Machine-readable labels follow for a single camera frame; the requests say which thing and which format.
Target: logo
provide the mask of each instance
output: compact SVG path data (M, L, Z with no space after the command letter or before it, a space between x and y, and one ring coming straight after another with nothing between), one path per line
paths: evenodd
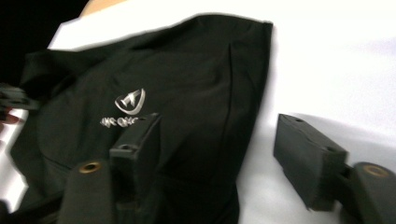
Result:
M146 92L144 89L128 93L128 95L119 96L116 99L116 106L120 111L128 115L136 115L140 112L145 103ZM111 126L121 126L122 128L128 127L136 123L139 118L125 117L125 118L103 118L100 123L107 128Z
M140 95L140 99L136 105L136 97ZM116 100L116 106L120 111L124 112L128 115L135 115L140 112L143 107L143 103L145 103L146 92L145 90L139 90L129 93L126 97L120 96Z

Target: black cloth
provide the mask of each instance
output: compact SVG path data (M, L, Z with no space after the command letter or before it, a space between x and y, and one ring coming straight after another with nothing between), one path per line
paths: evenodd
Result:
M107 159L134 118L158 112L162 154L141 223L236 223L235 179L261 105L272 27L202 15L94 49L28 55L21 87L44 105L11 151L29 184L22 205L64 189L70 169Z

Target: white table surface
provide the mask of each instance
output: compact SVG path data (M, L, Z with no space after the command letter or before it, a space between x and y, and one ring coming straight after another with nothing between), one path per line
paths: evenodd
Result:
M61 25L50 49L85 49L221 12L275 25L262 111L238 177L240 223L339 223L308 211L273 157L279 113L396 172L396 17L375 1L128 0ZM5 197L11 202L16 197Z

